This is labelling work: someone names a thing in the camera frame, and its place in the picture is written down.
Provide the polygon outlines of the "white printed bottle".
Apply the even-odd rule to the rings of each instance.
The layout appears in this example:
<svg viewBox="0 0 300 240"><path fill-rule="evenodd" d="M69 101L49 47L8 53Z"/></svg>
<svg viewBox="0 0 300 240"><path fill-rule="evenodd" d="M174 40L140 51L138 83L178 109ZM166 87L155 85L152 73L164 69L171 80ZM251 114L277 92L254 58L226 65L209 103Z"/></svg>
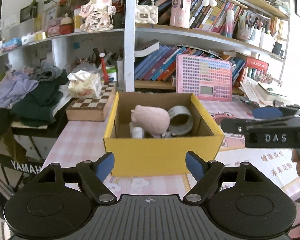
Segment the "white printed bottle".
<svg viewBox="0 0 300 240"><path fill-rule="evenodd" d="M136 126L133 122L129 123L130 135L133 139L143 139L145 133L142 127Z"/></svg>

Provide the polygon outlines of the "pink plush toy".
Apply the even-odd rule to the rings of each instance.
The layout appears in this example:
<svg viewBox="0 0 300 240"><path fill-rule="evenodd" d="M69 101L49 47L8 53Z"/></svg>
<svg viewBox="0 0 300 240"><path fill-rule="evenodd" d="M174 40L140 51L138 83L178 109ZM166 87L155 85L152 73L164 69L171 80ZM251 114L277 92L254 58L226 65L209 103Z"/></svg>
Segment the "pink plush toy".
<svg viewBox="0 0 300 240"><path fill-rule="evenodd" d="M144 131L152 135L162 135L166 133L170 125L168 111L160 107L136 105L131 110L131 121Z"/></svg>

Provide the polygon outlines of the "stack of papers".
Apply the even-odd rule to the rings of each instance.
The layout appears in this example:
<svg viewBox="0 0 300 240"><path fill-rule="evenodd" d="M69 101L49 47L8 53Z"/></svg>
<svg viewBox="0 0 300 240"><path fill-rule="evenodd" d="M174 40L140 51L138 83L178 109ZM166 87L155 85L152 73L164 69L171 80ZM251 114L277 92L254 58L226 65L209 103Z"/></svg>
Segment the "stack of papers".
<svg viewBox="0 0 300 240"><path fill-rule="evenodd" d="M240 85L240 89L250 101L262 105L270 105L275 100L282 103L290 102L288 93L277 85L261 83L249 77L245 77Z"/></svg>

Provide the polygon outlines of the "yellow cardboard box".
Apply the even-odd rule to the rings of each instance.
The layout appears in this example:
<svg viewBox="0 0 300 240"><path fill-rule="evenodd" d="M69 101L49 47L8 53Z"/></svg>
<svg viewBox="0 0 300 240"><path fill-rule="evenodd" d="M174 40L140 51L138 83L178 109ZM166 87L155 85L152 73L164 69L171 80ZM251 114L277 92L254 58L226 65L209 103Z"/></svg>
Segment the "yellow cardboard box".
<svg viewBox="0 0 300 240"><path fill-rule="evenodd" d="M169 129L162 135L144 131L143 139L133 139L129 123L136 105L166 111L185 106L193 117L193 128L186 135L176 135ZM223 139L224 133L194 94L118 92L103 141L106 152L114 154L114 176L149 177L187 173L185 156L189 151L205 161L213 160Z"/></svg>

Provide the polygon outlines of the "clear tape roll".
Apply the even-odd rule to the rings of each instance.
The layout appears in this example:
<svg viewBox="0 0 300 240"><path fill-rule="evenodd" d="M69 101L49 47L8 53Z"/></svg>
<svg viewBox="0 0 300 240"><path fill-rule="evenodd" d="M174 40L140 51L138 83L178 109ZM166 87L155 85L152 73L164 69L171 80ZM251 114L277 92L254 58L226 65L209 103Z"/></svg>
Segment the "clear tape roll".
<svg viewBox="0 0 300 240"><path fill-rule="evenodd" d="M193 128L193 117L185 106L174 106L168 110L170 117L169 131L176 135L189 134Z"/></svg>

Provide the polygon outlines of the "pink keyboard learning tablet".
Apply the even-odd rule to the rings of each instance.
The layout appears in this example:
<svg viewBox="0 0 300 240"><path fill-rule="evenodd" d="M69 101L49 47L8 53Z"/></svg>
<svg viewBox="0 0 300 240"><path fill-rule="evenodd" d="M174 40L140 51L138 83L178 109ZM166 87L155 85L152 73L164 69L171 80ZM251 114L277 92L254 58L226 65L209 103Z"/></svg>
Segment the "pink keyboard learning tablet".
<svg viewBox="0 0 300 240"><path fill-rule="evenodd" d="M179 54L176 92L192 93L199 100L232 100L232 64L209 57Z"/></svg>

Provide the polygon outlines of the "wooden chessboard box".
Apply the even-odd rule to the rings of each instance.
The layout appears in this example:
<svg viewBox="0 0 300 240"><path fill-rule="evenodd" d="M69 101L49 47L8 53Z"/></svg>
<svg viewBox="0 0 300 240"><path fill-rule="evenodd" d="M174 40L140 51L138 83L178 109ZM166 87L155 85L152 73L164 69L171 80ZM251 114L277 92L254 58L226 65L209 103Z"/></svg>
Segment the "wooden chessboard box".
<svg viewBox="0 0 300 240"><path fill-rule="evenodd" d="M116 94L116 83L103 85L96 98L73 99L66 109L69 121L105 121Z"/></svg>

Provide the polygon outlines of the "yamaha keyboard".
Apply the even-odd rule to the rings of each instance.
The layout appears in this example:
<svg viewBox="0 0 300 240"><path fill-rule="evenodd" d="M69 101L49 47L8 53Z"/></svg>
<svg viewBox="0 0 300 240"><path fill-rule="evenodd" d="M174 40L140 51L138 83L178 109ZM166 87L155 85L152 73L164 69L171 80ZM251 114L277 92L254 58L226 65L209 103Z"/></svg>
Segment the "yamaha keyboard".
<svg viewBox="0 0 300 240"><path fill-rule="evenodd" d="M60 133L55 129L40 127L12 127L4 132L0 129L0 140L3 135L10 133L18 136L18 140L10 141L7 137L3 145L6 151L12 154L0 152L0 167L6 181L6 186L11 192L16 192L23 181L37 175L43 166ZM6 169L15 170L21 173L15 186L9 182Z"/></svg>

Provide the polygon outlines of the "tissue pack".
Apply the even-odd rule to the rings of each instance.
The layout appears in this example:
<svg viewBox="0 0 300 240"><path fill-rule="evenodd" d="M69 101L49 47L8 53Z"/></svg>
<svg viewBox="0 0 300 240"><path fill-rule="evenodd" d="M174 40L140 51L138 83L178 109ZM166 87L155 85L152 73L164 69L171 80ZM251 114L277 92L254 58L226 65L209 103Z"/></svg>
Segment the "tissue pack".
<svg viewBox="0 0 300 240"><path fill-rule="evenodd" d="M93 99L101 94L102 81L99 73L79 70L68 75L68 89L73 98Z"/></svg>

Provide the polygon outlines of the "row of blue books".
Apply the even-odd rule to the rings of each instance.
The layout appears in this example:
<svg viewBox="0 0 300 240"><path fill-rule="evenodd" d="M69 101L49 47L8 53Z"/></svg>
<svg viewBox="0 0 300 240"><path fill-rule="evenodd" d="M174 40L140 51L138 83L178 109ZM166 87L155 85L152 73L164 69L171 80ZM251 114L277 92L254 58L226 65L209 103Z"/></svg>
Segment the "row of blue books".
<svg viewBox="0 0 300 240"><path fill-rule="evenodd" d="M219 55L211 50L193 46L160 44L153 52L135 59L134 80L166 81L176 70L179 54L220 59Z"/></svg>

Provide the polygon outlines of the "pile of clothes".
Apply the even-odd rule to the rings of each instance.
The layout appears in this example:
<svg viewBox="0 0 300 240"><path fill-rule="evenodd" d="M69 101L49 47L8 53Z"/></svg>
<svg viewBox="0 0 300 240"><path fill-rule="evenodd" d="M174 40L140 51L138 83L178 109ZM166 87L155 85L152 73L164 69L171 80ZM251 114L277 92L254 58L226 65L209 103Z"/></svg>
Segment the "pile of clothes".
<svg viewBox="0 0 300 240"><path fill-rule="evenodd" d="M7 72L0 81L0 127L10 126L14 119L32 127L54 123L53 111L64 96L61 87L68 82L66 70L48 62L31 73Z"/></svg>

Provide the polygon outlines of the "red marker pen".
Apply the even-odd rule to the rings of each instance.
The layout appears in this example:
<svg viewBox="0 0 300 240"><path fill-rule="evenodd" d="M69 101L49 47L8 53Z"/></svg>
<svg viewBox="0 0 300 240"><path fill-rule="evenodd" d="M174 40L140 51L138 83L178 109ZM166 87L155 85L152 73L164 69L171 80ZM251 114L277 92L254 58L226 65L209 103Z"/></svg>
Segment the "red marker pen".
<svg viewBox="0 0 300 240"><path fill-rule="evenodd" d="M102 72L103 72L103 76L104 76L104 83L108 84L109 83L109 78L108 78L108 73L107 73L107 69L106 69L106 62L105 62L105 53L101 52L99 54L100 60L101 60L101 67L102 67Z"/></svg>

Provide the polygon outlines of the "pink box on shelf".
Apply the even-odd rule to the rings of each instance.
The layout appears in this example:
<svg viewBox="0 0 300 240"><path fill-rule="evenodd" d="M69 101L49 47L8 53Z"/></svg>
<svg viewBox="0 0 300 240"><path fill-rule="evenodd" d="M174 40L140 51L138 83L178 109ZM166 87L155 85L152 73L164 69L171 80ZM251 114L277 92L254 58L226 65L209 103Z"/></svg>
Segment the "pink box on shelf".
<svg viewBox="0 0 300 240"><path fill-rule="evenodd" d="M170 26L189 28L192 0L172 0Z"/></svg>

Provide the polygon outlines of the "white quilted pearl handbag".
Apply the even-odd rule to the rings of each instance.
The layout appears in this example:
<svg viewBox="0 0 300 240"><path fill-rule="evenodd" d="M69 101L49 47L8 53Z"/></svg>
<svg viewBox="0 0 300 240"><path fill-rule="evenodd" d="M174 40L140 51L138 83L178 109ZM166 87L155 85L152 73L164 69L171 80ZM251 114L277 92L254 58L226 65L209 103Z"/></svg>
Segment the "white quilted pearl handbag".
<svg viewBox="0 0 300 240"><path fill-rule="evenodd" d="M151 5L139 5L140 0L136 0L135 23L157 24L159 20L159 7L154 0L149 0Z"/></svg>

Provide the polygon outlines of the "pink floral ornament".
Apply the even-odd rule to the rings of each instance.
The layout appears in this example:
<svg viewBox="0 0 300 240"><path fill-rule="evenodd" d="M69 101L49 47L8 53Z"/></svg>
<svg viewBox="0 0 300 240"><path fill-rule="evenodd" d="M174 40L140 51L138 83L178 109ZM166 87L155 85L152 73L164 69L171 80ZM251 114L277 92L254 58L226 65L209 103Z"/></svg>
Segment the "pink floral ornament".
<svg viewBox="0 0 300 240"><path fill-rule="evenodd" d="M79 16L84 19L82 31L90 33L111 30L114 28L112 16L116 13L113 0L90 0L81 6Z"/></svg>

